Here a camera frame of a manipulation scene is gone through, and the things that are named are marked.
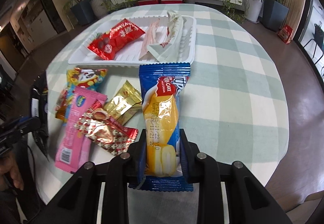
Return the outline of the person's left hand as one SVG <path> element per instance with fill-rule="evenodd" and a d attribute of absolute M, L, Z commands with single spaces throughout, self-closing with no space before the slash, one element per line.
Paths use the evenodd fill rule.
<path fill-rule="evenodd" d="M 9 174 L 15 188 L 24 190 L 24 182 L 22 180 L 18 165 L 16 163 L 14 153 L 8 152 L 1 158 L 1 192 L 8 188 L 5 182 L 4 175 Z"/>

